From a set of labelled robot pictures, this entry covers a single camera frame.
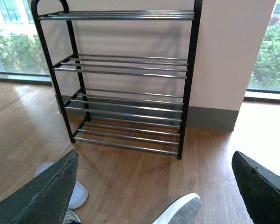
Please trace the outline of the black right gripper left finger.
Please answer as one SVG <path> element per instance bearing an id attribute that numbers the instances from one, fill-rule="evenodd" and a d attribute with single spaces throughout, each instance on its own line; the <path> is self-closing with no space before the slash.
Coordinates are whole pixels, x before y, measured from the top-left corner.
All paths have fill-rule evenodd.
<path id="1" fill-rule="evenodd" d="M 0 224 L 60 224 L 76 184 L 78 153 L 68 152 L 0 202 Z"/>

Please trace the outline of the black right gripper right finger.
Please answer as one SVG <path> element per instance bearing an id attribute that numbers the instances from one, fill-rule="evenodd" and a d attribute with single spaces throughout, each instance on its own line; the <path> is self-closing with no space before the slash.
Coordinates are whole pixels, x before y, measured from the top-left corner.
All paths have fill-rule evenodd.
<path id="1" fill-rule="evenodd" d="M 280 176 L 236 151 L 232 169 L 247 212 L 255 224 L 280 224 Z"/>

